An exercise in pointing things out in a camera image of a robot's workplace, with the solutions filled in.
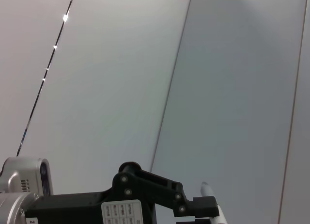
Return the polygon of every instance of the white wall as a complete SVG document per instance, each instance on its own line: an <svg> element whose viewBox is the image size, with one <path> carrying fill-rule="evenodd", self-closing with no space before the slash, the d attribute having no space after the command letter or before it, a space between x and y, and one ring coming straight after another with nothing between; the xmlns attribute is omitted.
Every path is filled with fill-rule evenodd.
<svg viewBox="0 0 310 224"><path fill-rule="evenodd" d="M277 223L305 4L191 0L152 172L229 223Z"/></svg>
<svg viewBox="0 0 310 224"><path fill-rule="evenodd" d="M307 5L280 224L310 220L310 11Z"/></svg>
<svg viewBox="0 0 310 224"><path fill-rule="evenodd" d="M149 170L189 0L73 0L21 155L49 160L55 193Z"/></svg>
<svg viewBox="0 0 310 224"><path fill-rule="evenodd" d="M70 0L0 0L0 165L15 156Z"/></svg>

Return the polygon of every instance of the screw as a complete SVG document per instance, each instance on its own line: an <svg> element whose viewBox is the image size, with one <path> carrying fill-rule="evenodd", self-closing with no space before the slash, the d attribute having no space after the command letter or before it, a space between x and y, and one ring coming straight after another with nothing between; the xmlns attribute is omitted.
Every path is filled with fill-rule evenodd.
<svg viewBox="0 0 310 224"><path fill-rule="evenodd" d="M127 182L128 178L126 176L121 177L122 182Z"/></svg>
<svg viewBox="0 0 310 224"><path fill-rule="evenodd" d="M18 213L19 213L19 215L23 215L24 210L23 210L22 208L19 208L19 209L18 209Z"/></svg>
<svg viewBox="0 0 310 224"><path fill-rule="evenodd" d="M125 194L126 195L131 195L132 191L130 189L125 189Z"/></svg>
<svg viewBox="0 0 310 224"><path fill-rule="evenodd" d="M181 198L182 198L182 195L181 195L181 194L179 194L179 193L177 193L177 194L175 195L175 198L176 198L177 200L179 200L179 199L181 199Z"/></svg>
<svg viewBox="0 0 310 224"><path fill-rule="evenodd" d="M179 207L179 211L180 211L180 212L184 212L184 211L185 211L185 207L184 207L184 206L180 206L180 207Z"/></svg>

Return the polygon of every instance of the led light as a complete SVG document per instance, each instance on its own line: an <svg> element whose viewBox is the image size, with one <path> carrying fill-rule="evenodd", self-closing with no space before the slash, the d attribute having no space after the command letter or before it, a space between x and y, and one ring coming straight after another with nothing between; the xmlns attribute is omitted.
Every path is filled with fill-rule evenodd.
<svg viewBox="0 0 310 224"><path fill-rule="evenodd" d="M68 19L68 15L63 15L63 18L62 18L62 19L64 20L64 22L66 22L67 19Z"/></svg>

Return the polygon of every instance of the camera lens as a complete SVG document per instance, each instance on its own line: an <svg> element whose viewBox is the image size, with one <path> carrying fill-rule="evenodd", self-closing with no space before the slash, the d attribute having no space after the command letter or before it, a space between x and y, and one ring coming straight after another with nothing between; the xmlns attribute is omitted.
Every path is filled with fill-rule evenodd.
<svg viewBox="0 0 310 224"><path fill-rule="evenodd" d="M49 184L48 180L45 180L42 184L42 189L43 189L43 195L44 196L50 196L50 190L49 190Z"/></svg>
<svg viewBox="0 0 310 224"><path fill-rule="evenodd" d="M47 165L45 163L41 164L40 171L41 171L41 176L45 176L46 175L46 173L47 173Z"/></svg>

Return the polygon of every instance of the black mount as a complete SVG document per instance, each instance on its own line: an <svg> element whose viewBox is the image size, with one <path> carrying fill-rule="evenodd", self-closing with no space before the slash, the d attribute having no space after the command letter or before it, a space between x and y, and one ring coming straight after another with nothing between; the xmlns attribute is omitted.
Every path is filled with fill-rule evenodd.
<svg viewBox="0 0 310 224"><path fill-rule="evenodd" d="M101 204L108 201L140 200L144 224L155 224L155 204L170 208L175 217L196 218L219 215L213 196L187 200L183 185L141 170L135 162L121 165L112 188L104 192L40 197L25 213L40 224L103 224ZM193 223L208 223L209 219Z"/></svg>

